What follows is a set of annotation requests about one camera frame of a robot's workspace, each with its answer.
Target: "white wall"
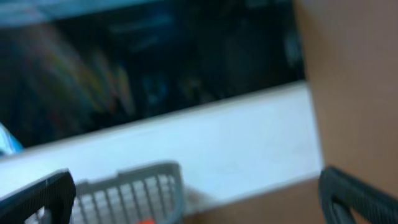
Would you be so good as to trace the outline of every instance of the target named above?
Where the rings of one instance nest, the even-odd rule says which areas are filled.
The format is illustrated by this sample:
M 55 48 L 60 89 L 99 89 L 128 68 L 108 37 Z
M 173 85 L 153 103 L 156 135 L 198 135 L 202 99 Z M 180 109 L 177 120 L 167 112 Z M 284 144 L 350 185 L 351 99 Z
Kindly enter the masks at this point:
M 60 168 L 75 181 L 175 160 L 206 198 L 194 210 L 319 174 L 308 87 L 296 83 L 40 146 L 0 161 L 0 196 Z

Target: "brown surface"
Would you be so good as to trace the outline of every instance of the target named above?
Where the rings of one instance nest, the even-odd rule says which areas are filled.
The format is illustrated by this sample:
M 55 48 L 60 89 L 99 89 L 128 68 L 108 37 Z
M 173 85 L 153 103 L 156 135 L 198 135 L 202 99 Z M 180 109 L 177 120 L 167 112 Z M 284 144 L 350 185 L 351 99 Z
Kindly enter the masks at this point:
M 187 217 L 185 224 L 324 223 L 318 203 L 318 180 L 308 180 Z
M 326 164 L 398 196 L 398 1 L 296 0 Z

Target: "brown wall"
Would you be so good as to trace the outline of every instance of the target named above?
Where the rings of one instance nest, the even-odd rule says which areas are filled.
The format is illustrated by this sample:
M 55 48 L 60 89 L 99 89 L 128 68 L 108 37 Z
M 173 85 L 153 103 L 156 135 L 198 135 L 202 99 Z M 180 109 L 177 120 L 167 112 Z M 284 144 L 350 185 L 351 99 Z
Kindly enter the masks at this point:
M 326 164 L 398 197 L 398 1 L 295 7 Z

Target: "red object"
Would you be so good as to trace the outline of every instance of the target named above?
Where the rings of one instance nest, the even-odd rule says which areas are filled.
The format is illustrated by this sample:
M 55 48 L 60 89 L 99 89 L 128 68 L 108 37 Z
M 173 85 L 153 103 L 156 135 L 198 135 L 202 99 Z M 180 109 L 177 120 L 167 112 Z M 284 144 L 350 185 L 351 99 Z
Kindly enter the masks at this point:
M 155 221 L 153 219 L 147 219 L 147 220 L 143 220 L 140 222 L 137 222 L 137 224 L 155 224 Z

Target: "gray basket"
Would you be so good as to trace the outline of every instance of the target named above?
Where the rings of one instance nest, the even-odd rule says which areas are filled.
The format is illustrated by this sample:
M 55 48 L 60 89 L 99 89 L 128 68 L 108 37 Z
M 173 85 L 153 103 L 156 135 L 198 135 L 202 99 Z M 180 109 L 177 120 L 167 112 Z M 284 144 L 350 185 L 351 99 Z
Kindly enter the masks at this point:
M 168 162 L 78 184 L 70 223 L 181 223 L 183 208 L 180 166 Z

